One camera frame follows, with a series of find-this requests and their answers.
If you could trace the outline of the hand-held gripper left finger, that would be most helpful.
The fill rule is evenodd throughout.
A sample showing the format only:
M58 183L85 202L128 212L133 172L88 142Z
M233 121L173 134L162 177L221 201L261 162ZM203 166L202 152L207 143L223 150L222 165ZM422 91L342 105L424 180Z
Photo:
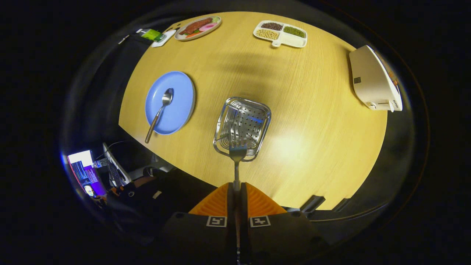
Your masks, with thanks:
M188 213L175 212L161 232L163 263L235 265L237 233L233 206L233 184L226 183Z

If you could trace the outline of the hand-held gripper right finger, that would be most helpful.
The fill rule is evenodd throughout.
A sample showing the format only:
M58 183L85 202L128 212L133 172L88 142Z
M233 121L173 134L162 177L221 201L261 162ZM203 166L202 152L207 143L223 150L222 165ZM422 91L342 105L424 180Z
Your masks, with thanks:
M301 211L286 211L249 183L240 189L240 261L244 265L304 265L329 245Z

